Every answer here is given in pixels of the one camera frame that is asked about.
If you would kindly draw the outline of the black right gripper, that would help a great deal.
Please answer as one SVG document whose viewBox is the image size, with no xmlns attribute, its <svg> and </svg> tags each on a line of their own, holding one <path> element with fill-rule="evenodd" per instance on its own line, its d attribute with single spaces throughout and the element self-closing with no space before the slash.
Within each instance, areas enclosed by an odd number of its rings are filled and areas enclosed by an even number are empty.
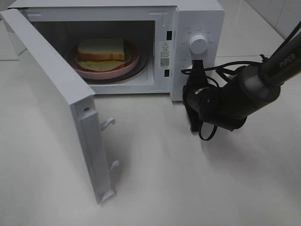
<svg viewBox="0 0 301 226">
<path fill-rule="evenodd" d="M 183 87 L 183 102 L 191 132 L 198 132 L 202 121 L 223 122 L 220 86 L 210 84 L 205 76 L 203 60 L 193 60 L 191 75 Z"/>
</svg>

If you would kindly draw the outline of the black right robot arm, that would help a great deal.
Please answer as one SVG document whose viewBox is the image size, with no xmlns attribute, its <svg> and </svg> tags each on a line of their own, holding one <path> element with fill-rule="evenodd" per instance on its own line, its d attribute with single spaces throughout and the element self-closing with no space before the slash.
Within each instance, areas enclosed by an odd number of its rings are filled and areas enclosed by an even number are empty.
<svg viewBox="0 0 301 226">
<path fill-rule="evenodd" d="M 274 102 L 281 86 L 301 72 L 301 25 L 277 48 L 271 57 L 261 55 L 261 62 L 234 61 L 204 68 L 202 60 L 193 60 L 192 68 L 182 70 L 188 76 L 182 98 L 192 132 L 201 139 L 204 123 L 213 130 L 241 128 L 247 117 Z"/>
</svg>

